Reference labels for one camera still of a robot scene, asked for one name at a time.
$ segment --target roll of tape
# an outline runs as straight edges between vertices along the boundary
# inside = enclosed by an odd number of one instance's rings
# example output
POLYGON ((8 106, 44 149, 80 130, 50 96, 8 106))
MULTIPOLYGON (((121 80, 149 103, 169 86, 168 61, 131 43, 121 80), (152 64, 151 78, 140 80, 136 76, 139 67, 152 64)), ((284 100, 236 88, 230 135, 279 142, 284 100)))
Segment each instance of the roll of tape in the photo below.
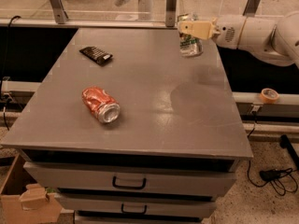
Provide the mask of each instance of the roll of tape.
POLYGON ((262 89, 260 98, 264 104, 273 104, 279 98, 279 94, 270 88, 265 88, 262 89))

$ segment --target desk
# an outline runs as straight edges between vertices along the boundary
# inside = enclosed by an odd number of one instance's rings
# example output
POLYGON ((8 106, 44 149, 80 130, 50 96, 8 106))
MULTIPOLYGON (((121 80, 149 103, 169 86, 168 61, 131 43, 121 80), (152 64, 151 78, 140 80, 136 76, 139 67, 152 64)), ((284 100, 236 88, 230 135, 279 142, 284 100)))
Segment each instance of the desk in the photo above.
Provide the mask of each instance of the desk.
MULTIPOLYGON (((60 189, 64 208, 98 223, 112 214, 199 222, 252 158, 215 44, 182 58, 178 31, 158 29, 79 29, 2 145, 20 151, 41 185, 60 189), (87 46, 114 57, 99 66, 78 52, 87 46), (81 101, 93 85, 121 105, 108 125, 81 101)), ((91 223, 84 218, 77 223, 91 223)))

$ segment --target concrete floor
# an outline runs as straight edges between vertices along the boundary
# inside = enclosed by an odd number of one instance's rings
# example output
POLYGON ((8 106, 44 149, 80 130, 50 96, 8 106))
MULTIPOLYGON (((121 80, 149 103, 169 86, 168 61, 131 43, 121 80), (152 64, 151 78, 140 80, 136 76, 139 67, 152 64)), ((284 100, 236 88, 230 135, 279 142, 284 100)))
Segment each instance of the concrete floor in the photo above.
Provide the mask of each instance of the concrete floor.
MULTIPOLYGON (((222 14, 242 14, 247 0, 178 0, 179 13, 197 12, 201 17, 214 17, 222 14)), ((119 15, 135 14, 137 0, 131 0, 124 7, 114 7, 113 0, 63 0, 64 8, 73 20, 103 20, 114 21, 119 15)), ((164 20, 164 0, 154 0, 153 20, 164 20)), ((279 18, 284 14, 298 10, 298 0, 262 0, 257 15, 279 18)), ((52 19, 49 0, 0 0, 0 19, 21 15, 28 19, 52 19)), ((11 123, 18 114, 11 116, 11 123)), ((7 130, 0 119, 0 137, 7 130)), ((256 183, 262 183, 259 177, 261 170, 295 168, 290 155, 279 146, 279 137, 288 134, 288 129, 276 133, 253 133, 250 141, 254 153, 250 176, 256 183)), ((297 134, 291 134, 292 140, 298 146, 297 134)), ((15 154, 13 149, 1 149, 0 157, 15 154)), ((297 224, 299 223, 299 194, 287 193, 280 197, 271 185, 256 188, 247 179, 249 163, 243 161, 236 171, 237 180, 225 197, 217 200, 218 209, 213 216, 205 219, 206 224, 297 224)), ((0 167, 0 185, 7 174, 8 167, 0 167)), ((299 181, 299 174, 293 173, 299 181)), ((284 180, 291 189, 291 179, 284 180)), ((5 223, 0 208, 0 223, 5 223)))

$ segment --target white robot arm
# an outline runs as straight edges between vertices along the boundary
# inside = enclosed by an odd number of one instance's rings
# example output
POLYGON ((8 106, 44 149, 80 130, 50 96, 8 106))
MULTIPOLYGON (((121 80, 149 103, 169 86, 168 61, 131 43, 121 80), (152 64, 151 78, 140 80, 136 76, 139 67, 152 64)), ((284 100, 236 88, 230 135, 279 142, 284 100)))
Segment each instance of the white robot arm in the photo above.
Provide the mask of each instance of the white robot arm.
POLYGON ((213 39, 222 48, 242 49, 257 59, 278 66, 299 68, 299 11, 278 22, 241 15, 214 21, 180 21, 178 30, 201 39, 213 39))

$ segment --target cardboard box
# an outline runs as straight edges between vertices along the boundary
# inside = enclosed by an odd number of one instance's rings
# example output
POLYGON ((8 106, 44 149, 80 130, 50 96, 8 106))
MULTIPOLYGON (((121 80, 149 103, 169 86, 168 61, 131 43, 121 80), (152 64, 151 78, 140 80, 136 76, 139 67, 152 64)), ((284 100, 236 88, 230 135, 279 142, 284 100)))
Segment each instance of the cardboard box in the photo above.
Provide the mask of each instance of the cardboard box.
POLYGON ((62 211, 54 199, 23 169, 24 159, 17 155, 12 163, 0 198, 7 224, 37 224, 57 222, 62 211))

